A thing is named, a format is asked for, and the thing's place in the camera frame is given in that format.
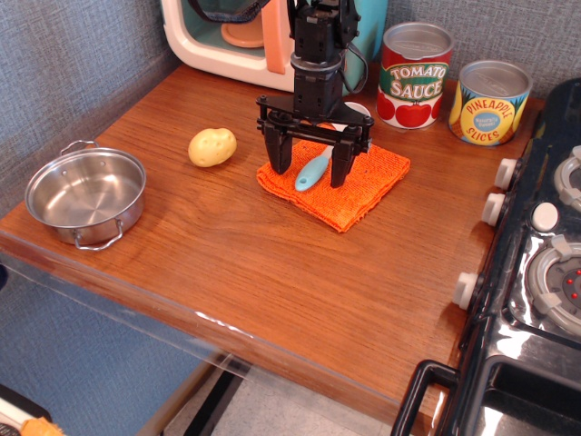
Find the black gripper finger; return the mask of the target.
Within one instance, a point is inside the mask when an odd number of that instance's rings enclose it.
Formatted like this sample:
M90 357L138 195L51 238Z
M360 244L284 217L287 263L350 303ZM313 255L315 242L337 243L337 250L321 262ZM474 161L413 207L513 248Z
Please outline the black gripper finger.
M367 153L369 146L370 139L367 131L359 134L356 131L341 132L339 134L339 138L333 145L331 155L330 186L332 188L339 188L345 183L355 159L361 153Z
M273 124L265 124L263 133L271 169L284 174L291 165L292 137Z

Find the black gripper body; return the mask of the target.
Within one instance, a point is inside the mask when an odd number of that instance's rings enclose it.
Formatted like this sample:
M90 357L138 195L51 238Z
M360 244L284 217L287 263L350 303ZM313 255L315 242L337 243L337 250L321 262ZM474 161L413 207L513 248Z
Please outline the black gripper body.
M343 58L333 58L314 63L292 58L294 92L291 96L266 96L257 98L260 116L257 129L262 133L270 126L282 134L296 137L324 139L318 132L321 123L345 124L353 130L347 136L368 139L374 120L350 109L343 101L345 84Z

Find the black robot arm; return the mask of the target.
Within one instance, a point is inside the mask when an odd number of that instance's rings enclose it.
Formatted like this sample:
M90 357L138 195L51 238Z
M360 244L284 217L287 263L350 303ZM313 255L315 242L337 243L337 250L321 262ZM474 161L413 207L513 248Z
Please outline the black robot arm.
M361 19L352 1L289 1L287 11L294 50L291 96L257 98L258 128L264 136L271 168L285 173L291 165L292 142L302 139L331 148L333 188L342 186L356 157L371 145L371 116L349 108L345 92L357 93L345 77L345 54L358 55L352 43Z

